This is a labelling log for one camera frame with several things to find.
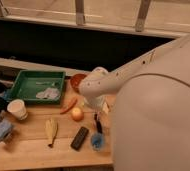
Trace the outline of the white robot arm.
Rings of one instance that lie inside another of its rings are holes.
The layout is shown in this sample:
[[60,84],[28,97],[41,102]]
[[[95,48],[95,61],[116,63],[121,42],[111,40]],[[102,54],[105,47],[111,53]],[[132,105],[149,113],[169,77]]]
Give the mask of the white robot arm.
[[116,95],[115,171],[190,171],[190,34],[112,72],[94,69],[79,90],[92,107]]

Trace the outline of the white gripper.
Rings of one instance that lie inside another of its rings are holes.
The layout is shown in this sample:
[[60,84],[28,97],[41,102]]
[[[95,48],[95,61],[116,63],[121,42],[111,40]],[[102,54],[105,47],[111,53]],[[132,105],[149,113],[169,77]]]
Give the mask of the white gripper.
[[105,102],[105,96],[101,95],[98,97],[87,97],[85,99],[86,104],[95,109],[95,110],[103,110],[104,113],[109,114],[110,113],[110,108],[107,104],[107,102]]

